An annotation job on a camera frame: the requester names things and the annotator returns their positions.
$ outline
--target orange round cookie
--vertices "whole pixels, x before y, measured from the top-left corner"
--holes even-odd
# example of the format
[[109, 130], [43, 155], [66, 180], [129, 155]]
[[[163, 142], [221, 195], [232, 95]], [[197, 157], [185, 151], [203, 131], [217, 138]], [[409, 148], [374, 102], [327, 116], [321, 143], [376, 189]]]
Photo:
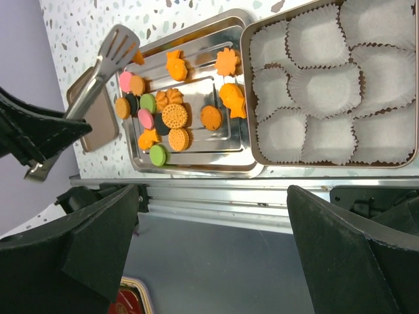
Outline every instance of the orange round cookie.
[[218, 130], [223, 121], [223, 115], [218, 108], [208, 105], [201, 110], [201, 123], [209, 131]]
[[131, 91], [135, 96], [141, 96], [145, 92], [145, 81], [139, 75], [133, 75], [130, 81]]
[[169, 132], [169, 145], [173, 150], [181, 152], [189, 146], [189, 134], [185, 129], [172, 129]]
[[130, 103], [127, 99], [120, 97], [115, 101], [115, 111], [119, 118], [125, 120], [131, 115]]
[[162, 119], [171, 129], [183, 128], [188, 121], [188, 112], [178, 103], [170, 103], [163, 109]]

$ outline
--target silver tongs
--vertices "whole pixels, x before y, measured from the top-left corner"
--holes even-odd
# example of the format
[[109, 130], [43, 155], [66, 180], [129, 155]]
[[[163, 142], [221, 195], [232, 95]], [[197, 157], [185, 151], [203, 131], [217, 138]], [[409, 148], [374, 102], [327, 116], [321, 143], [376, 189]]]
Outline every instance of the silver tongs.
[[[80, 92], [74, 106], [64, 114], [64, 118], [70, 120], [83, 119], [106, 82], [117, 71], [124, 69], [131, 62], [138, 47], [139, 39], [133, 31], [120, 24], [112, 27], [99, 49], [98, 59], [90, 80]], [[33, 162], [25, 175], [25, 179], [44, 182], [59, 157], [58, 154], [46, 160], [43, 164]]]

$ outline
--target pink macaron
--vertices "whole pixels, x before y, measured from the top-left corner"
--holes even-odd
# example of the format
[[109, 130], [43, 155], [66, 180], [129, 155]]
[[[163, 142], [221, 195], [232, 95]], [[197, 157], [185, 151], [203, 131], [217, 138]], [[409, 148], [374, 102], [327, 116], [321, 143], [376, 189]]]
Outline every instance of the pink macaron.
[[124, 93], [131, 92], [131, 87], [130, 87], [131, 78], [132, 78], [132, 73], [126, 72], [126, 71], [122, 72], [122, 74], [119, 76], [119, 86], [120, 86], [120, 89]]
[[139, 123], [141, 123], [144, 128], [151, 130], [153, 126], [155, 126], [153, 115], [147, 109], [140, 109], [137, 115]]

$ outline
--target flower-shaped cookie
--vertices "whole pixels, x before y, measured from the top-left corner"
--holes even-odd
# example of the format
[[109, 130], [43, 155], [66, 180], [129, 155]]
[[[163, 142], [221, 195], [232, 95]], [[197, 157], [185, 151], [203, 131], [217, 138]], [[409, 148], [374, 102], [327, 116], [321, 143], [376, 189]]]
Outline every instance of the flower-shaped cookie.
[[214, 68], [217, 69], [218, 75], [226, 77], [235, 74], [236, 65], [239, 63], [240, 58], [236, 56], [236, 52], [233, 49], [224, 48], [223, 51], [217, 53], [217, 61]]

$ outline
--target baking pan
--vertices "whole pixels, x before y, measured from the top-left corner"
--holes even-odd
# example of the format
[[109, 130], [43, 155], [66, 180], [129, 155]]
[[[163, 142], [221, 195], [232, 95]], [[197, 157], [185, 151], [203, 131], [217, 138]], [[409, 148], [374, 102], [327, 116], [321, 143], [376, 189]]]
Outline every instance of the baking pan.
[[[88, 68], [67, 91], [69, 107], [74, 104], [83, 86], [93, 73], [93, 67]], [[92, 152], [115, 139], [119, 128], [113, 113], [111, 100], [106, 87], [103, 87], [99, 96], [93, 102], [84, 119], [92, 127], [92, 131], [81, 138], [81, 146], [85, 152]]]
[[[299, 163], [288, 163], [288, 164], [277, 164], [274, 162], [268, 161], [265, 157], [262, 156], [261, 152], [259, 151], [259, 147], [257, 144], [257, 136], [256, 136], [256, 115], [255, 115], [255, 108], [257, 104], [257, 97], [255, 92], [252, 88], [252, 81], [253, 81], [253, 71], [251, 69], [250, 64], [250, 40], [252, 36], [258, 32], [262, 27], [269, 26], [277, 22], [281, 22], [283, 20], [290, 21], [292, 18], [300, 15], [304, 12], [308, 12], [310, 10], [314, 10], [325, 5], [330, 5], [335, 3], [338, 6], [343, 4], [344, 0], [314, 0], [305, 5], [301, 5], [299, 7], [293, 8], [291, 10], [279, 13], [277, 15], [271, 16], [269, 18], [265, 18], [264, 20], [260, 20], [258, 22], [252, 23], [246, 27], [242, 34], [242, 38], [240, 39], [240, 51], [242, 53], [242, 66], [244, 72], [244, 86], [246, 91], [246, 106], [247, 106], [247, 121], [249, 124], [249, 133], [250, 133], [250, 143], [251, 143], [251, 151], [253, 157], [255, 158], [256, 162], [262, 164], [264, 166], [280, 166], [280, 167], [363, 167], [363, 168], [399, 168], [404, 167], [410, 164], [418, 154], [418, 107], [416, 106], [416, 148], [410, 158], [403, 164], [400, 165], [393, 165], [393, 164], [385, 164], [376, 162], [371, 165], [367, 164], [356, 164], [356, 163], [348, 163], [345, 166], [337, 166], [335, 164], [329, 162], [319, 162], [316, 164], [306, 164], [303, 162]], [[417, 49], [417, 35], [418, 35], [418, 5], [416, 5], [416, 51]], [[416, 95], [418, 95], [418, 56], [416, 55]]]
[[[218, 96], [219, 89], [227, 82], [242, 85], [243, 74], [223, 78], [214, 68], [217, 53], [224, 47], [240, 49], [240, 36], [250, 22], [250, 16], [242, 10], [226, 11], [142, 47], [145, 65], [131, 63], [126, 67], [126, 71], [145, 79], [147, 90], [152, 94], [178, 88], [192, 117], [187, 124], [187, 130], [192, 133], [188, 150], [172, 151], [167, 137], [163, 137], [163, 144], [168, 151], [168, 161], [164, 167], [155, 167], [150, 161], [149, 152], [138, 147], [137, 139], [143, 132], [138, 119], [133, 116], [125, 120], [128, 150], [136, 170], [155, 173], [188, 171], [195, 175], [230, 177], [254, 177], [262, 171], [263, 166], [255, 162], [251, 153], [247, 120], [230, 119], [227, 108]], [[166, 53], [177, 49], [183, 51], [183, 59], [192, 73], [185, 82], [174, 81], [166, 70]], [[121, 90], [119, 92], [120, 96], [124, 95]], [[214, 105], [223, 114], [223, 125], [217, 131], [208, 131], [201, 125], [200, 111], [206, 105]]]

